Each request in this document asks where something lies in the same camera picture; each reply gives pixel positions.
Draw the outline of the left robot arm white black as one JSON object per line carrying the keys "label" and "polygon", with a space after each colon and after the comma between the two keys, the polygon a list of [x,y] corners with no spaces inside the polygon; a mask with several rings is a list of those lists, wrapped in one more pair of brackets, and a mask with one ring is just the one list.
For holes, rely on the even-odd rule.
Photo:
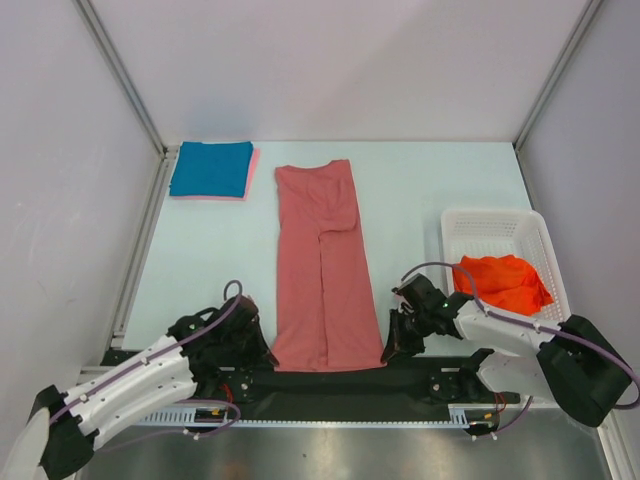
{"label": "left robot arm white black", "polygon": [[151,346],[103,375],[68,391],[54,385],[41,390],[1,476],[66,479],[145,416],[190,399],[230,402],[231,369],[276,362],[248,296],[183,316]]}

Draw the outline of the salmon pink t shirt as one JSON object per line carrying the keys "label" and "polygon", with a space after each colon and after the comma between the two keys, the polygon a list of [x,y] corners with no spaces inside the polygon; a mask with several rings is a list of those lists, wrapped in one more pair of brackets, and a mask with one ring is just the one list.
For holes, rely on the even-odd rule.
{"label": "salmon pink t shirt", "polygon": [[351,164],[275,170],[277,336],[285,372],[382,367],[383,343]]}

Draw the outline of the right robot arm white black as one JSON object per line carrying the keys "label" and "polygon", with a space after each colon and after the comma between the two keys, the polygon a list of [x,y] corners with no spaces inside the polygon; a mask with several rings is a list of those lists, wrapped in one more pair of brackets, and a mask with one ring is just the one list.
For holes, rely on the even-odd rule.
{"label": "right robot arm white black", "polygon": [[445,295],[423,274],[405,276],[394,288],[399,306],[390,312],[382,362],[425,350],[432,335],[474,343],[459,369],[463,393],[473,401],[517,393],[555,403],[574,420],[598,427],[629,386],[639,381],[600,331],[571,315],[544,324],[495,309],[463,292]]}

